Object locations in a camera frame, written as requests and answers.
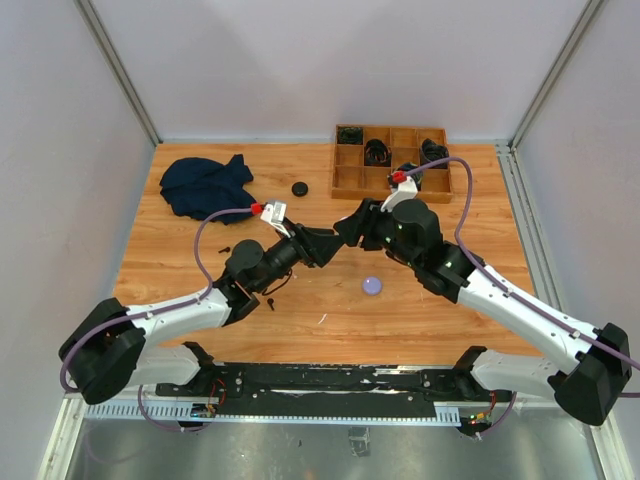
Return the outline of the black round charging case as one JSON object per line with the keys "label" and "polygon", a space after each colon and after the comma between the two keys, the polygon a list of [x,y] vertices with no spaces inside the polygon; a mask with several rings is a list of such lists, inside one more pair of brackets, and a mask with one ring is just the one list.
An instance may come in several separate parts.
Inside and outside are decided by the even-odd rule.
{"label": "black round charging case", "polygon": [[298,181],[291,186],[291,192],[295,197],[304,197],[309,192],[309,186],[305,182]]}

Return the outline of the purple round charging case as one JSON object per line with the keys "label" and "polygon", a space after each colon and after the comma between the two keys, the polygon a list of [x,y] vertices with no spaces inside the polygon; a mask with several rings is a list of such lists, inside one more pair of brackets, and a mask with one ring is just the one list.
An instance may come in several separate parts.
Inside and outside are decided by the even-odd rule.
{"label": "purple round charging case", "polygon": [[376,296],[381,293],[383,284],[380,278],[368,276],[362,282],[362,290],[366,295]]}

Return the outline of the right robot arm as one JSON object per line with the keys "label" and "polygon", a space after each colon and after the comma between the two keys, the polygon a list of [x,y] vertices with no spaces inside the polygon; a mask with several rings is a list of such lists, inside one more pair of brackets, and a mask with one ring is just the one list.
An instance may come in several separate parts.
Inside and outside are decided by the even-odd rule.
{"label": "right robot arm", "polygon": [[455,392],[474,400],[487,390],[552,398],[573,418],[600,426],[632,375],[627,333],[598,328],[521,290],[480,257],[444,239],[438,216],[419,199],[391,210],[365,199],[335,230],[350,247],[382,250],[408,266],[430,293],[482,313],[533,345],[543,359],[468,350],[471,364],[453,375]]}

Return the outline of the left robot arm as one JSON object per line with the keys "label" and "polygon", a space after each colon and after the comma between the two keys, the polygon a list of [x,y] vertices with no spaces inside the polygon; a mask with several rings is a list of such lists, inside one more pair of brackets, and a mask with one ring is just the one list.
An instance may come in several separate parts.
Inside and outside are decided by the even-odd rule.
{"label": "left robot arm", "polygon": [[142,360],[157,345],[192,331],[239,322],[259,305],[274,282],[285,284],[294,266],[323,267],[343,246],[331,229],[295,224],[271,248],[252,239],[234,246],[218,279],[195,293],[157,304],[99,302],[59,349],[60,382],[89,405],[146,384]]}

